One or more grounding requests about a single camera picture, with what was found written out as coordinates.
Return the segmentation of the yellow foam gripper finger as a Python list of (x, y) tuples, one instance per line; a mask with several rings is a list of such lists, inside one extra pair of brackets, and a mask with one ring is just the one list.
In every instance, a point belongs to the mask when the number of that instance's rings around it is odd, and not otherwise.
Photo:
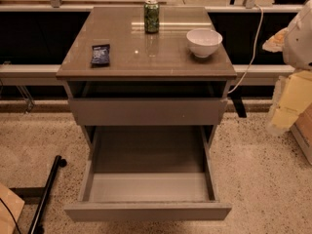
[(287, 132), (312, 103), (312, 72), (301, 70), (276, 82), (266, 130), (273, 136)]
[(288, 29), (285, 27), (271, 36), (268, 40), (262, 45), (262, 49), (267, 52), (277, 53), (283, 51), (285, 36), (288, 32)]

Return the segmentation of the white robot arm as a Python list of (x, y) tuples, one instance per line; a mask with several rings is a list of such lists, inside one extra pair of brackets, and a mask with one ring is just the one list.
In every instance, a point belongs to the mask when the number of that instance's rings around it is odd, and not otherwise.
[(309, 0), (286, 28), (262, 45), (268, 52), (283, 54), (285, 64), (294, 68), (292, 75), (276, 82), (266, 129), (282, 135), (312, 103), (312, 1)]

